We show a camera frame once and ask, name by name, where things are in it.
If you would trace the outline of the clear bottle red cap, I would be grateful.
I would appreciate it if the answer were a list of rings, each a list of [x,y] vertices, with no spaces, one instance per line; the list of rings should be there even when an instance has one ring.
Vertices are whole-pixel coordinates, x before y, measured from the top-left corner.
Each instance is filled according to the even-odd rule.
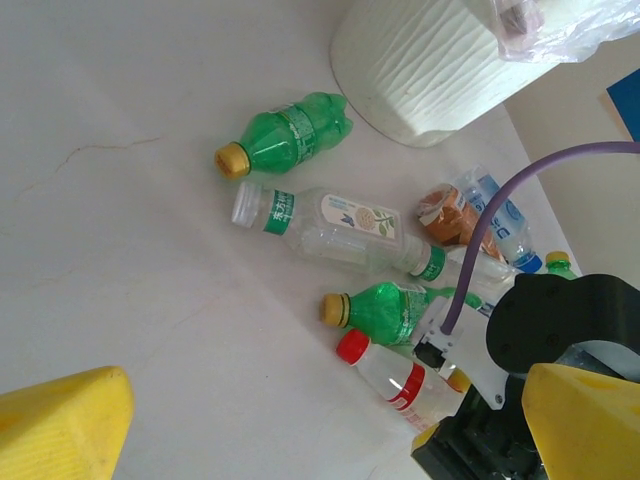
[[[448,377],[373,343],[359,330],[343,336],[336,354],[419,433],[454,416],[468,392],[456,392]]]

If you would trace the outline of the clear bottle flower label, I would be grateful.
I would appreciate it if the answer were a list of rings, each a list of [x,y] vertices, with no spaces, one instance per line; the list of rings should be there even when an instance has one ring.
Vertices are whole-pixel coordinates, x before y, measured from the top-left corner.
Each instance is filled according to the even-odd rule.
[[[399,266],[410,244],[398,211],[322,187],[290,193],[244,181],[231,219],[304,258],[366,274]]]

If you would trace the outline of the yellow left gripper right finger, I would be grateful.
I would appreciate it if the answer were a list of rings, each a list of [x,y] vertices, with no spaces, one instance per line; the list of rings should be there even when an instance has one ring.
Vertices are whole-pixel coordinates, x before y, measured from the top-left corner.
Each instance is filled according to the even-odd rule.
[[[536,364],[522,407],[549,480],[640,480],[640,384]]]

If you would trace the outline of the clear plastic bin liner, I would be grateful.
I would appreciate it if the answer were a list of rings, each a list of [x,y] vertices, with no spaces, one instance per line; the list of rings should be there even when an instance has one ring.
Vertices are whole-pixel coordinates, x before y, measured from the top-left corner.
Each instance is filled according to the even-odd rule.
[[[520,63],[579,63],[601,44],[640,32],[640,0],[462,0]]]

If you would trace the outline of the green soda bottle yellow cap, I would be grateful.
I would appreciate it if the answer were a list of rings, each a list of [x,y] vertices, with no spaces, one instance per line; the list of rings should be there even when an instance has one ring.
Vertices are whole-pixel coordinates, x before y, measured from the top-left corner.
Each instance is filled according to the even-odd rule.
[[[321,301],[321,321],[331,327],[359,330],[379,345],[408,345],[428,307],[436,299],[449,299],[454,294],[454,287],[382,282],[355,295],[326,294]]]
[[[578,275],[572,270],[569,255],[564,251],[553,251],[546,255],[545,266],[548,274],[574,280]]]
[[[254,116],[241,137],[214,155],[228,179],[253,172],[284,174],[322,151],[339,145],[352,131],[341,94],[313,92],[302,100]]]

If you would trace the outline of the brown-label plastic bottle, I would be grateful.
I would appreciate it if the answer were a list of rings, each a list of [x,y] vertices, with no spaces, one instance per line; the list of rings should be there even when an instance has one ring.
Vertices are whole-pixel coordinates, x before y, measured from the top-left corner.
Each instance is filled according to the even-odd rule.
[[[418,202],[415,215],[427,234],[444,246],[468,246],[479,212],[455,186],[440,183]]]

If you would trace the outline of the blue-white label bottle blue cap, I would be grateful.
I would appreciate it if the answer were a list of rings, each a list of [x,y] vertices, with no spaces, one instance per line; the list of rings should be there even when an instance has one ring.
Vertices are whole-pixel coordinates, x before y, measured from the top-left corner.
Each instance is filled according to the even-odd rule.
[[[458,176],[453,185],[479,214],[500,190],[500,185],[482,166]],[[506,199],[498,208],[489,230],[499,251],[512,267],[530,274],[542,268],[542,260],[533,246],[529,224],[510,199]]]

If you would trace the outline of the white ribbed waste bin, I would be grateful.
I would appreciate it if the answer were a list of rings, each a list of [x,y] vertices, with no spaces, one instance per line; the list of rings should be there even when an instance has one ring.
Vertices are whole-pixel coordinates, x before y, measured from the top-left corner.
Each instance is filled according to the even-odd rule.
[[[354,0],[330,47],[335,79],[373,128],[433,146],[563,63],[505,61],[462,0]]]

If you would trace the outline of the clear bottle green neck label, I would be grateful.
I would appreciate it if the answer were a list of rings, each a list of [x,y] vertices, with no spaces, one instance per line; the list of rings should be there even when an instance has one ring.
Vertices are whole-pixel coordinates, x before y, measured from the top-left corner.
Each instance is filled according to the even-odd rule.
[[[466,246],[439,247],[406,234],[401,259],[395,268],[434,288],[455,288],[461,275]],[[469,291],[495,305],[514,286],[520,271],[478,252]]]

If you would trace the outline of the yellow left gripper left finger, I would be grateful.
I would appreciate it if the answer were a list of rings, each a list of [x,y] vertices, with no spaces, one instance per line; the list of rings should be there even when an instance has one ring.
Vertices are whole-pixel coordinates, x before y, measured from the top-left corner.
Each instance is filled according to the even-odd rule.
[[[133,415],[117,366],[0,394],[0,480],[112,480]]]

